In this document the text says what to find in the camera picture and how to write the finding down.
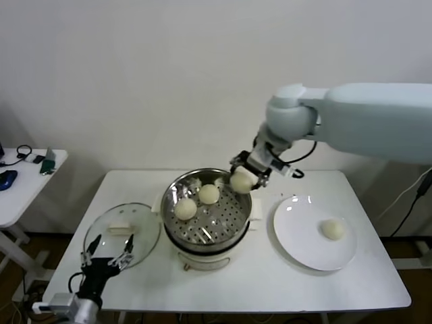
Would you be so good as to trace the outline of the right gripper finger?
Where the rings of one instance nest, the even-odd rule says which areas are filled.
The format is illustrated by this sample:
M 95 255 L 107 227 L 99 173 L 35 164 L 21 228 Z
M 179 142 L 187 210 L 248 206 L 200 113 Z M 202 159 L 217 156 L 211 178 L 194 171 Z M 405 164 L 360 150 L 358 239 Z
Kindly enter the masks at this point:
M 265 188 L 269 183 L 269 173 L 258 173 L 253 174 L 251 190 L 258 190 L 259 188 Z
M 239 153 L 238 155 L 233 157 L 229 162 L 230 164 L 229 172 L 234 173 L 238 167 L 243 166 L 245 159 L 246 159 L 246 153 Z

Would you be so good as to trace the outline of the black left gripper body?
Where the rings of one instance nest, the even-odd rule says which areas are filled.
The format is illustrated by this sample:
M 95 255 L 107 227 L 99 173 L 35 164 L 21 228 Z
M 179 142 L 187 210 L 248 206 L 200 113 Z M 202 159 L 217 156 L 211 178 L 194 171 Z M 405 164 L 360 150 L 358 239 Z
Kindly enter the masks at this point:
M 84 274 L 84 281 L 80 286 L 81 298 L 100 298 L 108 280 L 119 275 L 119 266 L 111 260 L 112 258 L 93 258 L 89 265 L 81 267 Z

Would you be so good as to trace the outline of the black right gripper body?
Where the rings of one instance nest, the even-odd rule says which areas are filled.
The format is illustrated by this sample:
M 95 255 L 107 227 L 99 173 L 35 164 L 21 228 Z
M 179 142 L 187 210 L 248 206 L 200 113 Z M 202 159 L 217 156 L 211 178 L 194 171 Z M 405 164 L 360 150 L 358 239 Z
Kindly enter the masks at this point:
M 271 174 L 269 166 L 265 165 L 254 151 L 241 151 L 237 160 L 240 166 L 256 176 L 270 176 Z

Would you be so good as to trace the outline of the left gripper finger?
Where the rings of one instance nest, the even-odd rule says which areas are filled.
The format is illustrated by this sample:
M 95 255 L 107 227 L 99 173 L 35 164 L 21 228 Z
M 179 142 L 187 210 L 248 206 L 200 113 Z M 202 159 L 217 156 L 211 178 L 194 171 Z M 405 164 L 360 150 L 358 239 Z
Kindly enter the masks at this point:
M 87 249 L 84 252 L 80 253 L 81 258 L 81 266 L 86 267 L 90 266 L 92 261 L 91 258 L 93 254 L 95 253 L 99 242 L 101 241 L 101 235 L 99 234 L 87 247 Z
M 124 247 L 123 252 L 116 258 L 112 260 L 112 265 L 118 267 L 119 269 L 127 268 L 132 260 L 134 259 L 134 255 L 132 253 L 134 247 L 134 234 L 132 234 L 127 240 L 126 245 Z

